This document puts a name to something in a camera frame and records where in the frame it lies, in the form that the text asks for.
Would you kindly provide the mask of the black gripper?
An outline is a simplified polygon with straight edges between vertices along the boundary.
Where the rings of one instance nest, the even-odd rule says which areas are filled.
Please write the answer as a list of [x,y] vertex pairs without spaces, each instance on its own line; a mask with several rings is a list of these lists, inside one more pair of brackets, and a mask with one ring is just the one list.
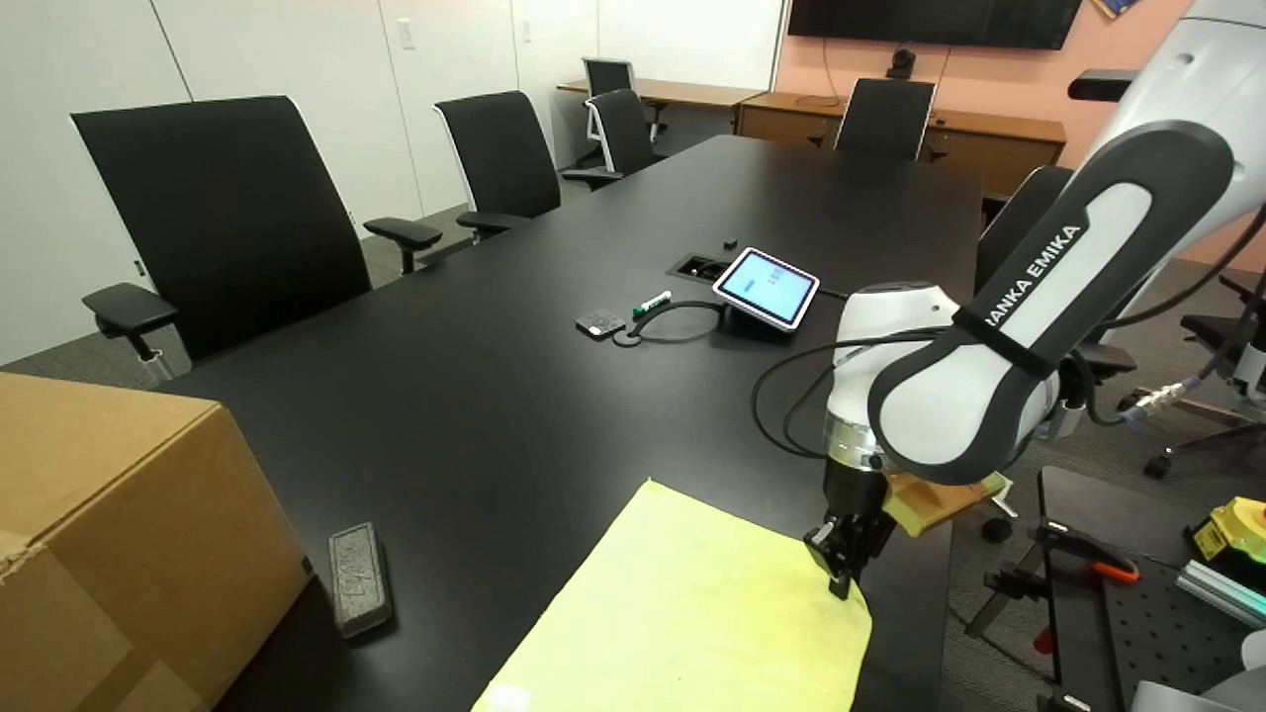
[[887,479],[878,471],[828,463],[821,499],[828,514],[802,532],[802,544],[829,568],[828,589],[846,601],[857,583],[857,568],[866,568],[895,532],[895,516],[883,510]]

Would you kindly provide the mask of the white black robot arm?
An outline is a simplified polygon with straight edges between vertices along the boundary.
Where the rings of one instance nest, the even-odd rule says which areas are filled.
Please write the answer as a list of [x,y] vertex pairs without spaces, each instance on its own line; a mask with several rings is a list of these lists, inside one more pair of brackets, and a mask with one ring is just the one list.
[[1266,0],[1191,0],[1096,146],[965,297],[873,283],[842,299],[828,394],[833,594],[887,544],[887,482],[965,486],[1007,467],[1065,394],[1060,362],[1163,259],[1266,200]]

